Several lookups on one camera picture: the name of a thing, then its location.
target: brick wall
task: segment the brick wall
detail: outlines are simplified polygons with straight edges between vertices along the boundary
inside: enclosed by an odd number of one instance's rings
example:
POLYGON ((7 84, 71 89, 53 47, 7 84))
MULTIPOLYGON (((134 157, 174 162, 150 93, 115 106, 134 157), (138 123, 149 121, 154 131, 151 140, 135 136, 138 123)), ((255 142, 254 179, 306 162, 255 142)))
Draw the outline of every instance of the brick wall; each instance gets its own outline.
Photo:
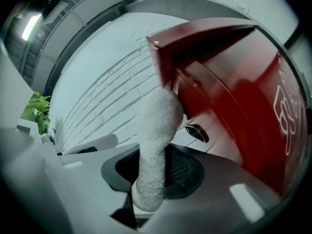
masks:
MULTIPOLYGON (((129 50, 129 53, 116 63, 109 62, 110 66, 102 67, 103 72, 93 77, 92 85, 84 91, 81 90, 81 82, 90 80, 90 77, 86 76, 94 74, 83 70, 79 72, 79 68, 74 66, 66 69, 65 72, 72 70, 72 73, 62 74, 63 77, 61 76, 56 84, 49 114, 50 131, 52 127, 56 127, 58 132, 56 142, 62 151, 109 133, 118 136, 119 145, 137 141, 139 126, 136 117, 140 105, 144 97, 158 87, 146 36, 183 22, 185 22, 183 19, 159 14, 125 14, 113 21, 104 31, 110 30, 110 35, 113 33, 118 35, 122 31, 127 41, 131 39, 133 46, 138 46, 135 51, 129 50), (80 83, 75 83, 78 78, 81 80, 80 83), (73 97, 79 99, 68 102, 71 97, 64 97, 67 90, 65 88, 68 86, 72 95, 73 91, 78 91, 73 97)), ((100 59, 107 59, 110 56, 103 53, 98 58, 103 65, 106 62, 100 59)), ((184 128, 177 133, 173 143, 192 145, 193 148, 204 150, 204 147, 188 135, 184 128)))

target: ceiling light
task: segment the ceiling light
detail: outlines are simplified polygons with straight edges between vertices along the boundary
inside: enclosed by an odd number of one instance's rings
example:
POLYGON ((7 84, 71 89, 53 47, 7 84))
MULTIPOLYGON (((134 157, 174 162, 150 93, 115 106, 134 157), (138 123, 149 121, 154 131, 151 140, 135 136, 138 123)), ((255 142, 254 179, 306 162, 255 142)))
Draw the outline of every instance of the ceiling light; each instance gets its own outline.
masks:
POLYGON ((30 33, 32 32, 32 30, 34 29, 37 21, 39 20, 41 14, 33 16, 30 18, 27 26, 25 27, 25 30, 23 32, 23 35, 21 36, 25 41, 28 40, 30 33))

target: green plant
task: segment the green plant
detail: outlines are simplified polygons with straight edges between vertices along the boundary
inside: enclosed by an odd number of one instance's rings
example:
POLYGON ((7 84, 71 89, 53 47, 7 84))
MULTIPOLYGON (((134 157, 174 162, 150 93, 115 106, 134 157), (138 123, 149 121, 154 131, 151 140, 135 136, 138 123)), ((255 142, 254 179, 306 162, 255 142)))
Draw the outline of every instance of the green plant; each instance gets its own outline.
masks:
POLYGON ((25 107, 21 118, 34 121, 38 124, 39 134, 45 134, 50 123, 49 117, 46 115, 50 108, 50 102, 46 99, 49 96, 40 96, 40 93, 34 92, 36 98, 31 98, 25 107))

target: fuzzy white object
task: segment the fuzzy white object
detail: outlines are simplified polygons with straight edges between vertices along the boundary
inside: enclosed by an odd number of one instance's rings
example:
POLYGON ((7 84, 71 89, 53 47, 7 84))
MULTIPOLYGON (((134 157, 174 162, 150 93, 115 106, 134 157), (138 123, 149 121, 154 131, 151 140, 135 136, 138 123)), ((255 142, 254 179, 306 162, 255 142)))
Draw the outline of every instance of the fuzzy white object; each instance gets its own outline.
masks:
POLYGON ((163 201, 165 147, 182 121, 183 107, 174 92, 159 88, 148 95, 137 119, 140 162, 132 186, 133 203, 143 211, 155 212, 163 201))

